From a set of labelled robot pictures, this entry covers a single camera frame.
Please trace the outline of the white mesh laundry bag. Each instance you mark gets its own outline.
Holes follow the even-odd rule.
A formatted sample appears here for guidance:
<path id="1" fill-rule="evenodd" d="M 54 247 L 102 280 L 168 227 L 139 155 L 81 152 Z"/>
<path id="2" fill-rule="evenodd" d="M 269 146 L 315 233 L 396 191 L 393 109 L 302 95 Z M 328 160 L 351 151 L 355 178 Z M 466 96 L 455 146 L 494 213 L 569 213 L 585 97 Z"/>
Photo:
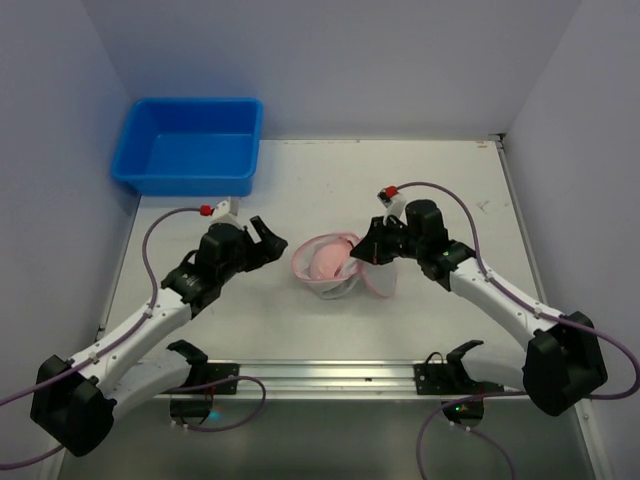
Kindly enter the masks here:
<path id="1" fill-rule="evenodd" d="M 361 238 L 352 232 L 333 232 L 311 238 L 301 244 L 293 254 L 291 268 L 298 281 L 308 287 L 323 300 L 335 300 L 348 295 L 356 286 L 362 284 L 370 293 L 380 298 L 394 295 L 397 285 L 397 268 L 394 264 L 383 266 L 370 265 L 350 258 L 344 276 L 330 280 L 312 280 L 309 277 L 309 265 L 315 251 L 336 238 L 343 237 L 353 243 Z"/>

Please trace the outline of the pink bra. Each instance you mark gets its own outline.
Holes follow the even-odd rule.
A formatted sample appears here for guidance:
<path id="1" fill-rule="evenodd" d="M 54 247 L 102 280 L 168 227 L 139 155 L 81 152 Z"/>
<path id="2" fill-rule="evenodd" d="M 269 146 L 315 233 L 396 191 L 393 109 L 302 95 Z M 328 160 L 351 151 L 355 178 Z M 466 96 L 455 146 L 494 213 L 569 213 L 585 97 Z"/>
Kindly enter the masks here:
<path id="1" fill-rule="evenodd" d="M 351 256 L 353 243 L 343 237 L 336 238 L 319 247 L 312 256 L 309 265 L 309 277 L 312 280 L 330 280 L 344 276 Z"/>

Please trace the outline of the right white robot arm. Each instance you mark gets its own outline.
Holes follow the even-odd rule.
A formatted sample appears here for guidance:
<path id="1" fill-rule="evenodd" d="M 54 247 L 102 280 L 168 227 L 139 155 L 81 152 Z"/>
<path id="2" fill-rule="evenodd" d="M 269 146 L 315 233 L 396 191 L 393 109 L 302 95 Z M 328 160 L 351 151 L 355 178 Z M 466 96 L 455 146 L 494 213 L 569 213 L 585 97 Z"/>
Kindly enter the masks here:
<path id="1" fill-rule="evenodd" d="M 586 315 L 563 315 L 521 291 L 499 290 L 498 275 L 482 270 L 476 252 L 449 237 L 435 202 L 385 193 L 379 199 L 386 211 L 372 219 L 352 257 L 373 266 L 397 258 L 415 261 L 426 278 L 478 307 L 519 345 L 503 356 L 482 355 L 481 341 L 470 340 L 441 364 L 424 363 L 418 372 L 436 393 L 524 390 L 544 413 L 557 416 L 606 383 L 604 359 Z"/>

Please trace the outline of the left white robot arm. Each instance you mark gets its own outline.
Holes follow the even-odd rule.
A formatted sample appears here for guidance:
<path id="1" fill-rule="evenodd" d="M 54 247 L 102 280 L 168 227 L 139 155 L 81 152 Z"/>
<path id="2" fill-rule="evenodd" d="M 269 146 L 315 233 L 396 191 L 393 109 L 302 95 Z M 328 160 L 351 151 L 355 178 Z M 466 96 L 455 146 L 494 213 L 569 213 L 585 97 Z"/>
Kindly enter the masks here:
<path id="1" fill-rule="evenodd" d="M 101 340 L 67 360 L 39 368 L 30 417 L 76 457 L 93 451 L 117 419 L 167 391 L 196 391 L 209 378 L 208 357 L 185 340 L 151 350 L 215 302 L 235 275 L 281 258 L 288 243 L 255 216 L 249 227 L 217 220 L 150 299 Z"/>

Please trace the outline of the blue plastic bin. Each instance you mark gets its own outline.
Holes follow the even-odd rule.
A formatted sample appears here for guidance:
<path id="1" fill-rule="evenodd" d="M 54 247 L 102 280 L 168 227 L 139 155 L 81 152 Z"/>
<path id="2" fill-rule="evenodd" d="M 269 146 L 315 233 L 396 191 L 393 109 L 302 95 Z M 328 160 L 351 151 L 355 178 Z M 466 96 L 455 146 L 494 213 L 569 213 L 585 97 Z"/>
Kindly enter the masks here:
<path id="1" fill-rule="evenodd" d="M 255 98 L 144 98 L 125 120 L 111 174 L 142 196 L 246 197 L 263 120 Z"/>

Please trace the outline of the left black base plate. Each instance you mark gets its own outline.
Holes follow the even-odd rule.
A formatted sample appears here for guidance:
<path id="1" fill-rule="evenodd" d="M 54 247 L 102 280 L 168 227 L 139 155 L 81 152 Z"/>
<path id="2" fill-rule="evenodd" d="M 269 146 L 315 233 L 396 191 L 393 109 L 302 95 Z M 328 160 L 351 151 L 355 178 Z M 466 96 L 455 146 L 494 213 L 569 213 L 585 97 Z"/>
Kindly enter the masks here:
<path id="1" fill-rule="evenodd" d="M 198 385 L 209 384 L 214 381 L 224 380 L 227 378 L 238 376 L 240 373 L 240 365 L 238 363 L 219 362 L 206 363 L 191 367 L 187 380 L 182 385 L 185 387 L 195 387 Z M 208 388 L 194 391 L 194 394 L 213 397 L 218 395 L 235 395 L 237 390 L 237 381 L 228 382 L 219 386 L 211 386 Z"/>

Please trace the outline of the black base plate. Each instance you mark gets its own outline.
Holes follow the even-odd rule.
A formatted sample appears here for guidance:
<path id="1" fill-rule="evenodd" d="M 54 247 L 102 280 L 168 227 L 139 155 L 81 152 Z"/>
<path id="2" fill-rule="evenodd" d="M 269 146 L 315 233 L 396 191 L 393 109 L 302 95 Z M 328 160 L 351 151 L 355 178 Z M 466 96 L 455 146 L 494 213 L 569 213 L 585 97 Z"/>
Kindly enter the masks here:
<path id="1" fill-rule="evenodd" d="M 503 392 L 504 386 L 470 378 L 461 364 L 422 362 L 413 365 L 418 395 L 476 395 Z"/>
<path id="2" fill-rule="evenodd" d="M 224 380 L 227 378 L 238 376 L 240 373 L 240 365 L 238 363 L 219 362 L 206 363 L 191 367 L 187 380 L 182 385 L 185 387 L 195 387 L 198 385 L 209 384 L 214 381 Z M 237 390 L 237 381 L 228 382 L 219 386 L 211 386 L 208 388 L 194 391 L 194 394 L 213 397 L 218 395 L 235 395 Z"/>

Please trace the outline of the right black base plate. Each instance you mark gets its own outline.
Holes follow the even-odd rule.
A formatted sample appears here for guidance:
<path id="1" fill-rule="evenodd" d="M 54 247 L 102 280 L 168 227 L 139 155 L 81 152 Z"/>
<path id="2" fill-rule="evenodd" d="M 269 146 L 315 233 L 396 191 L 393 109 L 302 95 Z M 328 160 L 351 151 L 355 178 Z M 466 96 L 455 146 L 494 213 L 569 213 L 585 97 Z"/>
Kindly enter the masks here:
<path id="1" fill-rule="evenodd" d="M 476 395 L 503 392 L 504 386 L 470 378 L 461 364 L 422 362 L 413 365 L 418 395 Z"/>

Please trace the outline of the aluminium mounting rail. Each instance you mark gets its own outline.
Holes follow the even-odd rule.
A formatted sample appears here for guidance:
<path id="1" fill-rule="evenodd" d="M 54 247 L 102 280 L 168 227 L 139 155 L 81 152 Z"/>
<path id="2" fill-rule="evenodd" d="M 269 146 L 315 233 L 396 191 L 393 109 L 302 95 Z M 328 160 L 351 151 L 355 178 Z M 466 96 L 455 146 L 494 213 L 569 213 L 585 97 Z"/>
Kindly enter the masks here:
<path id="1" fill-rule="evenodd" d="M 117 371 L 120 361 L 111 355 L 83 370 L 82 375 L 95 377 L 97 387 L 105 397 L 116 399 L 118 405 L 124 407 L 182 387 L 192 366 L 219 362 L 230 361 L 188 360 L 182 354 L 166 350 L 135 362 L 126 371 Z M 452 364 L 436 357 L 421 362 L 246 361 L 238 363 L 238 376 L 227 379 L 238 382 L 235 395 L 240 396 L 260 391 L 257 385 L 238 380 L 244 376 L 261 380 L 270 395 L 281 398 L 405 398 L 418 395 L 413 365 L 422 362 Z M 507 365 L 503 358 L 493 360 L 468 353 L 453 363 L 461 364 L 472 380 L 503 385 L 507 392 L 524 388 L 522 370 L 515 365 Z"/>

